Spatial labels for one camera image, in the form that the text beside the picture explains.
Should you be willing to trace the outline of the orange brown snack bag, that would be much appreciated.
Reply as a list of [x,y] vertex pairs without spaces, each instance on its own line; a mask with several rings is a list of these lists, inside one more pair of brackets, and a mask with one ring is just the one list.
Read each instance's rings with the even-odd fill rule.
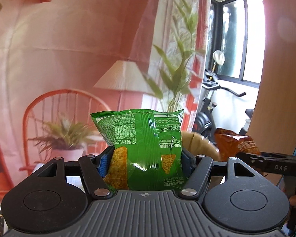
[[255,141],[249,135],[238,135],[231,130],[217,128],[214,137],[223,162],[229,157],[235,157],[239,152],[261,155]]

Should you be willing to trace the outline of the green tortilla chip bag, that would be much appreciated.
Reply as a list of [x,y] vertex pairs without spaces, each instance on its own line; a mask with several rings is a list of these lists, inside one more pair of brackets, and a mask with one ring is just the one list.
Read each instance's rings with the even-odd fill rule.
[[114,190],[180,190],[184,111],[149,109],[91,114],[105,141],[114,147],[104,182]]

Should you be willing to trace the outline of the taped cardboard box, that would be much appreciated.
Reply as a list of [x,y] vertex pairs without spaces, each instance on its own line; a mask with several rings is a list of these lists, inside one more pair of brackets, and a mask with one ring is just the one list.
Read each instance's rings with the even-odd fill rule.
[[181,132],[182,146],[194,156],[205,155],[214,161],[221,161],[220,153],[213,143],[196,132]]

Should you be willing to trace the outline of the black exercise bike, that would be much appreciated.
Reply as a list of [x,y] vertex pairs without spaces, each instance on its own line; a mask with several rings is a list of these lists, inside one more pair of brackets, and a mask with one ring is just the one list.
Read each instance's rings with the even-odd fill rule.
[[222,89],[230,92],[232,95],[238,98],[244,97],[246,95],[246,92],[238,94],[227,87],[222,87],[219,84],[219,78],[214,71],[217,65],[223,66],[223,64],[225,63],[225,55],[221,50],[216,50],[214,51],[212,57],[214,60],[212,69],[205,69],[204,72],[204,78],[201,85],[202,92],[204,95],[203,98],[200,100],[201,106],[196,114],[192,131],[203,135],[203,137],[207,138],[216,146],[214,136],[214,133],[216,131],[216,125],[212,114],[214,108],[217,106],[216,102],[212,101],[212,96],[214,92],[216,90]]

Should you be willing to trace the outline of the wooden headboard panel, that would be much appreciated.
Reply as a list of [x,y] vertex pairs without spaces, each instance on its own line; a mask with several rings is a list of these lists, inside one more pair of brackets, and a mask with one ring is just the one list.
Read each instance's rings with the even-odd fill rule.
[[249,135],[266,152],[296,147],[296,0],[263,0],[266,41]]

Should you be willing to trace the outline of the pink printed backdrop cloth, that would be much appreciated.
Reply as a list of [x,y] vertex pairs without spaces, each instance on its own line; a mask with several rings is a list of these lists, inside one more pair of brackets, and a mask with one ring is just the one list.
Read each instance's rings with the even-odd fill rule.
[[191,131],[210,0],[0,0],[0,198],[49,157],[59,116],[184,109]]

